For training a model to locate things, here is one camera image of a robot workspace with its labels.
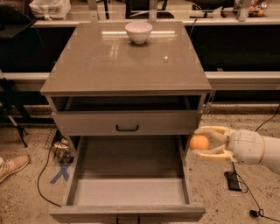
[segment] white robotic arm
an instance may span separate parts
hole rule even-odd
[[[221,126],[205,126],[194,133],[212,137],[223,144],[213,150],[191,149],[200,157],[211,160],[229,159],[244,165],[264,165],[272,172],[280,174],[280,138]]]

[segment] orange ball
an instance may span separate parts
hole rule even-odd
[[[190,149],[207,151],[209,149],[208,138],[202,135],[193,136],[190,141]]]

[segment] shoe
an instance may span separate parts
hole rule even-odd
[[[24,169],[30,161],[28,156],[14,157],[13,159],[5,160],[3,162],[4,173],[0,177],[0,183],[14,172],[19,172]]]

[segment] open drawer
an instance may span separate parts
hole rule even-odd
[[[91,136],[79,141],[62,223],[198,221],[178,136]]]

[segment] bowl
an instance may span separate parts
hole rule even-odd
[[[142,21],[135,21],[127,24],[125,30],[134,43],[142,44],[151,35],[152,25]]]

